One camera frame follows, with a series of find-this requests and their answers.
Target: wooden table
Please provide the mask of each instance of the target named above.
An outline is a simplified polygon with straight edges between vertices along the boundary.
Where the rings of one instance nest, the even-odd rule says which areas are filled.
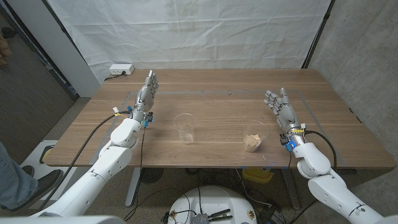
[[[68,166],[93,128],[113,113],[117,106],[134,106],[135,92],[144,83],[148,70],[106,81],[61,137],[45,163]],[[307,129],[327,136],[337,151],[338,167],[391,169],[392,157],[359,122],[331,86],[316,71],[292,70],[155,70],[159,89],[152,107],[154,122],[146,129],[143,167],[272,167],[289,164],[289,153],[280,145],[278,127],[272,111],[263,103],[266,90],[287,93],[301,123]],[[173,127],[180,113],[197,119],[195,141],[182,144]],[[93,163],[104,138],[121,122],[108,121],[92,137],[76,166]],[[269,135],[256,152],[243,150],[246,121],[261,121]],[[331,163],[333,156],[320,137],[307,136]],[[136,147],[130,166],[139,167],[140,147]],[[296,167],[295,159],[291,167]]]

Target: blue connector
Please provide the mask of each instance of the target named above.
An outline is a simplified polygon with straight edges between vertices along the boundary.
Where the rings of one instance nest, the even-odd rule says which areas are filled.
[[[287,143],[285,147],[286,150],[288,150],[289,152],[291,152],[294,149],[293,144],[291,142]]]

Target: shoe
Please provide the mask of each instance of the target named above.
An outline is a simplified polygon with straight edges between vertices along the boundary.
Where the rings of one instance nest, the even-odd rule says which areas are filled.
[[[35,168],[32,166],[24,166],[22,170],[25,171],[26,174],[29,174],[31,177],[35,175]],[[8,208],[3,205],[0,205],[0,208],[3,210],[8,210]]]
[[[44,177],[37,180],[37,189],[35,194],[23,205],[20,207],[10,209],[12,212],[16,212],[24,207],[28,207],[42,198],[44,195],[49,193],[60,181],[62,178],[63,172],[62,170],[54,170],[51,173],[45,175]]]
[[[32,166],[24,166],[22,170],[24,170],[25,173],[29,174],[31,177],[35,175],[35,168]]]

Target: black wire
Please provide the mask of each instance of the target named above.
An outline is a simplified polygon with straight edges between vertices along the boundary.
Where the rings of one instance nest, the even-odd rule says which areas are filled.
[[[259,215],[257,217],[260,218],[260,220],[262,220],[262,214],[261,214],[260,210],[254,208],[254,207],[253,207],[253,209],[255,209],[258,212]]]
[[[309,205],[307,205],[292,221],[289,222],[289,224],[293,224],[294,222],[296,222],[296,220],[309,208],[311,207],[311,205],[313,205],[315,202],[317,202],[318,200],[315,199],[313,202],[311,202]]]
[[[137,184],[137,189],[136,189],[137,194],[136,194],[136,198],[135,198],[136,207],[137,207],[137,205],[138,205],[138,192],[139,192],[139,187],[141,186],[142,148],[144,147],[145,130],[146,130],[146,127],[144,127],[144,134],[142,135],[142,143],[141,143],[141,161],[140,161],[140,164],[139,164],[139,180],[138,180],[138,184]]]
[[[124,220],[125,222],[128,221],[128,220],[135,214],[135,211],[137,210],[137,208],[140,207],[148,198],[150,198],[151,196],[153,196],[153,195],[155,195],[155,194],[157,194],[157,193],[160,193],[160,192],[163,192],[163,191],[166,191],[166,190],[176,190],[176,191],[178,191],[178,192],[183,193],[181,190],[179,190],[179,189],[173,189],[173,188],[158,190],[158,191],[156,191],[156,192],[150,194],[150,195],[149,195],[148,197],[146,197],[139,205],[137,205],[135,208],[133,208],[133,209],[123,218],[123,220]],[[187,200],[188,200],[188,209],[191,209],[189,198],[187,197],[187,195],[186,195],[185,193],[183,193],[183,194],[184,194],[184,196],[185,196],[185,197],[187,198]]]
[[[290,168],[290,164],[292,163],[292,152],[289,152],[290,154],[290,159],[289,159],[289,165],[287,166],[287,169]]]
[[[284,215],[284,209],[280,208],[280,212],[282,214],[282,217],[284,218],[284,223],[286,224],[286,218],[285,218],[285,215]]]
[[[203,214],[203,210],[201,209],[201,202],[200,202],[200,189],[198,186],[198,192],[199,192],[199,207],[200,207],[200,213]]]
[[[332,153],[333,153],[333,168],[334,168],[334,170],[337,172],[337,156],[336,156],[336,151],[335,151],[335,148],[331,145],[330,141],[329,141],[326,137],[324,137],[323,134],[319,133],[318,131],[311,131],[311,130],[308,130],[308,131],[305,131],[305,134],[317,134],[317,135],[319,135],[321,138],[323,138],[323,140],[325,140],[326,143],[328,143],[328,145],[329,145],[329,147],[330,147],[330,149],[331,149],[331,151],[332,151]]]
[[[129,111],[122,111],[119,113],[130,113]],[[87,137],[86,141],[83,143],[83,145],[81,146],[80,150],[77,152],[75,158],[72,160],[72,163],[69,165],[67,171],[64,173],[62,179],[60,182],[58,182],[58,184],[54,187],[54,189],[51,191],[50,195],[44,200],[44,202],[41,204],[41,206],[39,207],[39,210],[43,210],[43,208],[45,207],[45,205],[47,204],[47,202],[49,202],[50,198],[54,195],[54,193],[57,191],[57,189],[59,188],[59,186],[62,184],[62,182],[65,180],[65,178],[67,177],[67,175],[69,174],[70,170],[72,169],[73,165],[75,165],[75,162],[77,161],[77,159],[79,158],[81,152],[83,151],[83,149],[86,147],[88,141],[91,139],[91,137],[94,135],[94,133],[96,132],[96,130],[101,127],[101,125],[103,125],[105,122],[109,121],[111,118],[115,117],[115,114],[112,114],[111,116],[109,116],[108,118],[106,118],[104,121],[102,121],[99,125],[97,125],[97,127],[95,127],[95,129],[91,132],[91,134]]]
[[[195,214],[195,216],[197,215],[197,213],[196,213],[194,210],[185,210],[185,211],[181,211],[181,212],[172,212],[172,213],[166,212],[166,213],[164,214],[164,216],[163,216],[160,220],[161,220],[164,224],[167,224],[167,220],[169,219],[170,216],[176,215],[176,214],[178,214],[178,213],[183,213],[183,212],[193,212],[193,213]]]
[[[205,175],[203,177],[200,177],[200,173],[201,172],[206,173],[207,175]],[[225,184],[229,184],[229,183],[226,183],[226,182],[219,182],[218,178],[216,178],[217,175],[227,175],[230,178],[231,183],[235,184],[234,187],[236,189],[241,190],[241,185],[240,185],[238,179],[236,178],[236,176],[232,176],[229,173],[229,169],[224,169],[224,170],[221,170],[219,172],[214,172],[214,173],[205,171],[203,169],[200,169],[200,172],[197,174],[199,184],[200,183],[202,183],[203,185],[225,185]]]
[[[207,171],[205,171],[205,170],[203,170],[203,169],[200,169],[200,172],[204,172],[204,173],[208,173],[208,174],[213,174],[213,173],[216,173],[215,175],[219,175],[219,174],[222,174],[222,175],[227,175],[229,178],[230,178],[230,180],[231,180],[231,183],[234,183],[235,184],[235,186],[234,186],[234,188],[235,189],[239,189],[240,191],[241,191],[241,195],[243,195],[244,196],[244,198],[246,198],[246,200],[252,200],[251,198],[249,198],[247,195],[246,195],[246,193],[245,193],[245,189],[243,188],[243,179],[242,178],[238,178],[238,177],[236,177],[236,173],[235,173],[235,171],[234,171],[234,169],[232,169],[233,171],[234,171],[234,175],[231,175],[230,173],[229,173],[229,171],[230,171],[231,169],[225,169],[225,170],[221,170],[221,171],[219,171],[219,172],[207,172]],[[215,182],[217,182],[216,180],[217,180],[217,178],[215,178],[215,177],[212,177],[211,175],[206,175],[206,176],[204,176],[202,179],[200,178],[200,176],[199,176],[199,173],[197,174],[197,176],[198,176],[198,180],[199,180],[199,183],[204,183],[205,185],[211,185],[211,184],[214,184]],[[246,186],[246,192],[247,192],[247,194],[251,194],[252,195],[252,197],[253,197],[253,193],[251,192],[251,191],[256,191],[256,192],[258,192],[259,194],[261,194],[261,196],[262,197],[264,197],[264,200],[265,201],[267,201],[267,198],[266,198],[266,196],[262,193],[262,192],[260,192],[260,191],[258,191],[258,190],[256,190],[256,189],[254,189],[251,185],[249,185],[249,184],[245,184],[245,186]]]
[[[116,76],[114,76],[114,77],[105,78],[104,81],[110,80],[110,79],[112,79],[112,78],[119,78],[119,77],[122,77],[122,76],[125,75],[125,74],[126,74],[126,71],[123,71],[122,74],[116,75]]]
[[[317,134],[319,135],[321,138],[323,138],[323,140],[326,141],[326,143],[328,143],[332,153],[333,153],[333,168],[334,170],[337,171],[337,156],[336,156],[336,151],[335,148],[331,145],[331,142],[321,133],[317,132],[317,131],[311,131],[311,130],[306,130],[304,131],[304,134]],[[290,153],[290,161],[289,161],[289,166],[290,167],[290,162],[292,161],[292,154]],[[309,207],[311,207],[311,205],[313,205],[315,202],[317,202],[318,200],[315,199],[313,202],[311,202],[309,205],[307,205],[292,221],[289,222],[289,224],[293,224]]]

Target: yellow object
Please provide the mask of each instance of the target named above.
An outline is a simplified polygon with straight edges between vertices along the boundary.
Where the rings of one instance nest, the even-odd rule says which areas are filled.
[[[302,129],[293,129],[293,132],[294,133],[303,133],[304,130],[302,130]]]
[[[44,163],[44,162],[43,162],[44,158],[50,153],[50,151],[51,151],[51,149],[52,149],[53,147],[54,147],[54,146],[46,146],[46,147],[44,148],[43,153],[42,153],[42,155],[40,156],[40,159],[39,159],[39,162],[40,162],[41,164]]]
[[[271,169],[243,169],[243,178],[257,183],[268,183],[274,175]]]

